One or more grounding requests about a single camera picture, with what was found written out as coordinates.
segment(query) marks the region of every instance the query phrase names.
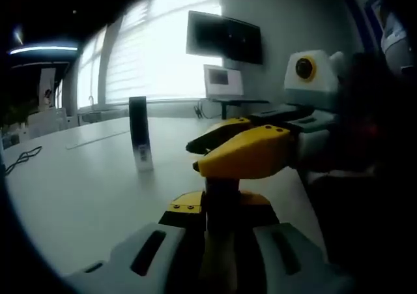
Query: window blinds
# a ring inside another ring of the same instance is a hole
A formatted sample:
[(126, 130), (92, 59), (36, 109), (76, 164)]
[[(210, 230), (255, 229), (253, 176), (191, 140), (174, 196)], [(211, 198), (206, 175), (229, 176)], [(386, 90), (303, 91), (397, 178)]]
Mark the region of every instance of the window blinds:
[(205, 96), (203, 65), (222, 59), (186, 54), (188, 11), (221, 14), (219, 0), (143, 0), (124, 16), (106, 76), (106, 104)]
[(98, 74), (106, 28), (95, 35), (84, 47), (79, 60), (77, 79), (77, 108), (98, 103)]

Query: white table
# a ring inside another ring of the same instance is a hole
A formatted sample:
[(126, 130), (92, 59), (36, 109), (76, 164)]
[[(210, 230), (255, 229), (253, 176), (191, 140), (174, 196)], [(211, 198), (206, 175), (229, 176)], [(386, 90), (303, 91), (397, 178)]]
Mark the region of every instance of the white table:
[[(187, 153), (185, 145), (215, 122), (150, 118), (154, 169), (141, 173), (134, 164), (129, 132), (66, 148), (128, 131), (128, 118), (56, 132), (7, 149), (8, 166), (22, 151), (43, 146), (36, 157), (7, 177), (12, 202), (34, 245), (63, 276), (108, 260), (116, 244), (145, 224), (159, 221), (171, 200), (203, 189), (204, 179), (192, 169), (197, 157)], [(317, 219), (295, 170), (242, 181), (241, 188), (265, 195), (282, 222), (292, 223), (324, 249)]]

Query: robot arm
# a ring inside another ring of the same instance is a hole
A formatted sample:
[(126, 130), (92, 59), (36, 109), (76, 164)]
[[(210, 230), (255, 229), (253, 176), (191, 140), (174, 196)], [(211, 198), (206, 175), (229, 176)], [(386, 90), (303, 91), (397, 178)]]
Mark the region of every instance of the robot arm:
[(322, 152), (338, 123), (333, 111), (342, 70), (340, 52), (293, 54), (285, 75), (288, 104), (229, 119), (191, 141), (187, 151), (204, 154), (194, 169), (209, 178), (260, 179)]

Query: black monitor screen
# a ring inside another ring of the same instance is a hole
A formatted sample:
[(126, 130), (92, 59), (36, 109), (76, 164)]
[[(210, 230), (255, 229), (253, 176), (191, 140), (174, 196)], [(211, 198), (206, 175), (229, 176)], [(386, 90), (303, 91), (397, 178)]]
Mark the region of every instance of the black monitor screen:
[(261, 64), (261, 30), (231, 18), (190, 11), (186, 52)]
[(226, 70), (209, 69), (208, 76), (211, 84), (229, 84), (229, 77), (227, 76)]

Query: cable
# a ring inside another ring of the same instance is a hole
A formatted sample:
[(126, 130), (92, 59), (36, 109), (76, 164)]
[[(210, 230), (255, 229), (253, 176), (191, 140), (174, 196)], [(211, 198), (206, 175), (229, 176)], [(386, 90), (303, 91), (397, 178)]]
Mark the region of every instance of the cable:
[(206, 114), (203, 111), (203, 100), (204, 100), (204, 98), (202, 98), (201, 100), (199, 100), (197, 102), (197, 106), (194, 106), (194, 111), (195, 111), (195, 114), (197, 115), (197, 118), (198, 119), (202, 119), (202, 118), (205, 118), (205, 119), (213, 119), (213, 118), (216, 118), (216, 117), (221, 116), (221, 113), (220, 113), (218, 115), (214, 115), (214, 116), (211, 116), (211, 117), (207, 117)]
[(37, 154), (39, 154), (40, 150), (42, 149), (42, 146), (38, 146), (35, 147), (34, 149), (32, 149), (31, 151), (28, 152), (23, 152), (22, 154), (19, 155), (19, 158), (17, 159), (17, 161), (15, 161), (15, 163), (11, 164), (9, 167), (6, 168), (6, 175), (9, 175), (10, 172), (13, 171), (13, 169), (18, 165), (21, 164), (22, 162), (27, 162), (29, 160), (29, 158), (36, 156)]

